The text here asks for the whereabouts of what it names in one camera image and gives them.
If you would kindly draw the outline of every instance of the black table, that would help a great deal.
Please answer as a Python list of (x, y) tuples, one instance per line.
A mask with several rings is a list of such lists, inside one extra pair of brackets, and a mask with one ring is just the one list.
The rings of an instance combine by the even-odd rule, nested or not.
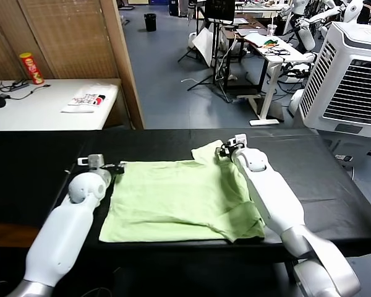
[[(60, 204), (77, 156), (103, 153), (106, 162), (186, 160), (191, 149), (216, 139), (246, 133), (249, 147), (264, 151), (305, 209), (307, 226), (332, 240), (346, 257), (371, 253), (371, 205), (347, 173), (308, 129), (218, 129), (96, 132), (0, 132), (0, 222), (41, 226), (54, 204)], [(109, 188), (82, 254), (113, 265), (146, 261), (190, 261), (233, 256), (245, 261), (284, 262), (289, 253), (279, 238), (173, 243), (98, 241), (109, 207)]]
[[(332, 240), (346, 257), (371, 253), (371, 205), (348, 174), (308, 129), (220, 129), (163, 131), (103, 131), (82, 155), (103, 153), (106, 162), (174, 161), (191, 159), (191, 149), (216, 139), (226, 141), (246, 133), (249, 147), (264, 151), (272, 167), (288, 182), (305, 209), (307, 226)], [(172, 243), (101, 243), (98, 235), (108, 212), (109, 199), (95, 211), (95, 221), (85, 243), (86, 251), (127, 265), (159, 260), (189, 262), (206, 257), (235, 256), (245, 261), (284, 262), (289, 253), (277, 235), (264, 241), (242, 239)]]

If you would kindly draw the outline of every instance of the white desk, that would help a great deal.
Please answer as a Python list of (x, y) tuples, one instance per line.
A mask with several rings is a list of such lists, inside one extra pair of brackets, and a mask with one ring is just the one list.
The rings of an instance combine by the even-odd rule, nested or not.
[(257, 103), (255, 102), (256, 96), (246, 96), (249, 100), (249, 103), (254, 110), (255, 114), (257, 115), (258, 119), (251, 120), (249, 123), (251, 126), (263, 126), (263, 125), (274, 125), (279, 124), (277, 119), (267, 119), (268, 110), (270, 108), (273, 94), (275, 92), (276, 85), (278, 83), (278, 77), (280, 75), (281, 65), (284, 62), (306, 62), (306, 58), (303, 54), (301, 54), (298, 50), (293, 48), (290, 44), (286, 43), (279, 37), (274, 36), (272, 39), (278, 41), (279, 48), (284, 50), (288, 50), (290, 52), (289, 55), (281, 55), (281, 56), (265, 56), (265, 53), (268, 51), (268, 48), (257, 48), (256, 46), (253, 47), (264, 57), (264, 59), (269, 63), (268, 67), (272, 68), (272, 75), (270, 79), (269, 89), (265, 94), (264, 102), (261, 108), (261, 112), (258, 113)]
[(276, 15), (285, 6), (285, 4), (276, 4), (272, 6), (244, 6), (242, 3), (243, 2), (235, 2), (235, 13), (257, 14), (261, 12), (271, 12)]
[[(4, 85), (11, 83), (12, 81), (3, 81)], [(122, 92), (118, 92), (118, 88), (106, 96), (93, 113), (61, 113), (63, 107), (84, 85), (101, 83), (120, 86), (119, 79), (48, 79), (45, 83), (51, 86), (39, 89), (27, 98), (6, 99), (7, 105), (0, 108), (0, 131), (99, 130), (103, 128), (116, 101), (116, 106), (121, 110), (121, 120), (127, 120), (127, 116), (123, 115), (126, 109)], [(35, 87), (37, 85), (30, 84), (6, 94), (21, 98)]]

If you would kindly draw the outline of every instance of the trash can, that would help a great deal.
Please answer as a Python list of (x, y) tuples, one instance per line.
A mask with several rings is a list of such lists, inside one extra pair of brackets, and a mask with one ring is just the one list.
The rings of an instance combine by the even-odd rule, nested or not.
[(156, 31), (156, 14), (145, 14), (144, 21), (148, 32)]

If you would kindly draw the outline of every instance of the green t-shirt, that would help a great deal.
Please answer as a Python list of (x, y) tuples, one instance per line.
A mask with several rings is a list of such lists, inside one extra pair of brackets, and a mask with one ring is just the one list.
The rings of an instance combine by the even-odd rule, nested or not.
[(99, 239), (108, 243), (264, 237), (263, 222), (236, 165), (217, 140), (194, 160), (128, 162), (118, 176)]

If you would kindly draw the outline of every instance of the red chip can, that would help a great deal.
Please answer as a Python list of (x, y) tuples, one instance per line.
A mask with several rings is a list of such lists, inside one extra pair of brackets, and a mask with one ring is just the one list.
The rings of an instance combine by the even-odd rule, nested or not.
[(40, 70), (38, 70), (33, 55), (31, 53), (22, 53), (19, 55), (22, 59), (23, 64), (25, 65), (27, 71), (29, 72), (30, 77), (33, 80), (33, 83), (40, 85), (44, 82), (44, 78), (41, 75)]

